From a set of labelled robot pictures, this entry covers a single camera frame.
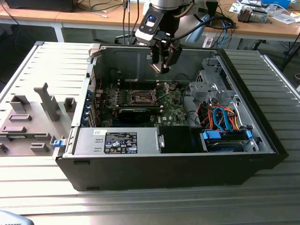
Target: wooden desk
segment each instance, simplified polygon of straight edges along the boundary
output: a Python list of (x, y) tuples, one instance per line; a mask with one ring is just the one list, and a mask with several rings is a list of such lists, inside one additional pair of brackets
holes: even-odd
[[(272, 17), (269, 17), (266, 23), (260, 22), (249, 22), (242, 23), (238, 22), (237, 13), (228, 12), (230, 5), (232, 5), (235, 0), (220, 0), (220, 7), (223, 10), (223, 13), (230, 17), (236, 24), (235, 35), (254, 35), (254, 36), (268, 36), (271, 39), (285, 37), (285, 38), (296, 38), (300, 32), (299, 23), (285, 24), (279, 22)], [(300, 10), (300, 6), (295, 6), (291, 4), (291, 7), (288, 8), (289, 11)]]
[[(104, 0), (91, 0), (91, 4), (101, 3)], [(249, 39), (266, 39), (278, 41), (294, 41), (300, 32), (298, 23), (286, 25), (273, 18), (269, 18), (267, 23), (241, 23), (237, 20), (237, 14), (227, 12), (230, 5), (235, 0), (220, 0), (223, 13), (231, 17), (237, 23), (233, 36), (235, 38), (249, 38)], [(95, 9), (106, 8), (112, 5), (120, 4), (120, 0), (113, 0), (111, 4), (101, 5)], [(81, 5), (82, 8), (88, 10), (87, 2)], [(75, 9), (73, 13), (45, 11), (45, 10), (29, 10), (29, 9), (10, 9), (5, 3), (5, 8), (10, 14), (20, 23), (24, 25), (36, 26), (50, 26), (54, 27), (57, 39), (64, 42), (61, 29), (66, 28), (82, 28), (94, 30), (122, 30), (123, 7), (115, 7), (107, 10), (108, 18), (103, 18), (92, 12), (85, 12), (79, 8)], [(300, 10), (300, 6), (292, 5), (290, 11)], [(140, 4), (139, 22), (142, 20), (143, 4)], [(131, 4), (130, 26), (132, 27), (137, 18), (137, 4)], [(0, 23), (14, 24), (15, 22), (10, 16), (0, 7)], [(128, 14), (125, 18), (125, 30), (128, 30)], [(204, 34), (218, 35), (220, 30), (206, 28)]]
[[(101, 0), (91, 0), (92, 5), (102, 2)], [(99, 7), (95, 7), (95, 9), (107, 8), (113, 5), (120, 4), (120, 1), (115, 1), (113, 4), (105, 4)], [(140, 14), (139, 14), (139, 21), (138, 24), (142, 21), (143, 18), (143, 6), (144, 4), (140, 5)], [(84, 3), (81, 5), (83, 9), (89, 10), (88, 4)], [(113, 26), (122, 26), (122, 19), (123, 19), (123, 6), (114, 7), (107, 10), (107, 13), (99, 14), (107, 15), (108, 18), (104, 18), (92, 12), (85, 12), (79, 8), (77, 8), (73, 13), (64, 13), (60, 12), (57, 17), (55, 18), (56, 22), (61, 23), (88, 23), (88, 24), (99, 24), (99, 25), (113, 25)], [(130, 4), (130, 26), (133, 26), (137, 18), (137, 3)], [(125, 25), (128, 25), (128, 11), (126, 10), (125, 13)]]
[[(16, 20), (55, 22), (55, 18), (60, 13), (57, 11), (47, 11), (47, 10), (13, 9), (13, 8), (9, 8), (6, 2), (3, 3), (3, 6)], [(7, 12), (4, 11), (1, 5), (0, 5), (0, 19), (12, 20), (10, 15), (8, 15)]]

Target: power supply label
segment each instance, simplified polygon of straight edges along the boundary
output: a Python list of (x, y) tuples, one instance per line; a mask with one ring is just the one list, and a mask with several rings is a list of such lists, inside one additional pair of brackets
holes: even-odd
[(136, 132), (106, 133), (105, 154), (136, 154)]

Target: wire bundle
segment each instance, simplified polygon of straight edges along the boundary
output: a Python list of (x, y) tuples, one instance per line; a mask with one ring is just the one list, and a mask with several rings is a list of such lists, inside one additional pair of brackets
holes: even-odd
[[(200, 103), (195, 114), (199, 116), (200, 109), (204, 104)], [(222, 113), (223, 116), (218, 116), (219, 120), (217, 121), (217, 114)], [(200, 121), (202, 126), (205, 126), (206, 129), (214, 129), (217, 131), (224, 131), (222, 125), (225, 124), (227, 130), (239, 130), (237, 123), (237, 114), (228, 107), (222, 105), (208, 105), (207, 107), (207, 117)]]

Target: white table leg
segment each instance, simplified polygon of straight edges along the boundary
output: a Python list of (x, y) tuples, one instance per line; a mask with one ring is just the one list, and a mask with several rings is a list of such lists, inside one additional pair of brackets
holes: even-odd
[(51, 23), (55, 30), (55, 34), (58, 42), (65, 42), (64, 36), (62, 34), (62, 24), (60, 22)]

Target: gray block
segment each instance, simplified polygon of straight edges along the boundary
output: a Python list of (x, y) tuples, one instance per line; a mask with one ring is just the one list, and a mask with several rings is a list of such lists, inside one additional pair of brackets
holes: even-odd
[(43, 87), (33, 88), (33, 89), (41, 97), (43, 106), (47, 111), (51, 121), (57, 121), (60, 118), (60, 116), (56, 113), (57, 106), (55, 105), (55, 103), (52, 102), (53, 98), (50, 98), (47, 92), (47, 88), (48, 88), (48, 84), (44, 83)]
[(44, 134), (44, 135), (34, 135), (34, 137), (38, 141), (50, 141), (51, 140), (51, 135), (49, 133)]
[(4, 127), (2, 129), (2, 132), (7, 133), (25, 133), (26, 128), (25, 127)]
[(75, 98), (73, 98), (73, 97), (67, 97), (65, 99), (64, 106), (65, 106), (66, 112), (68, 112), (68, 113), (69, 112), (75, 112), (75, 109), (76, 109)]
[(24, 113), (26, 112), (23, 105), (29, 104), (29, 101), (24, 95), (14, 95), (12, 100), (10, 101), (10, 105), (14, 109), (16, 113)]
[(31, 143), (30, 149), (33, 152), (48, 152), (49, 149), (45, 143)]
[(52, 105), (55, 106), (56, 110), (58, 110), (60, 107), (58, 106), (58, 103), (57, 103), (57, 101), (55, 99), (55, 96), (51, 95), (50, 98), (51, 98)]
[(11, 139), (7, 135), (0, 135), (0, 142), (10, 142)]
[(4, 153), (6, 153), (7, 150), (8, 150), (8, 148), (7, 148), (4, 144), (2, 144), (2, 143), (0, 143), (0, 149), (1, 149)]
[(9, 116), (11, 122), (14, 121), (30, 121), (32, 118), (29, 114), (12, 114)]
[(51, 140), (50, 140), (50, 144), (53, 145), (55, 140), (56, 140), (56, 137), (53, 135)]

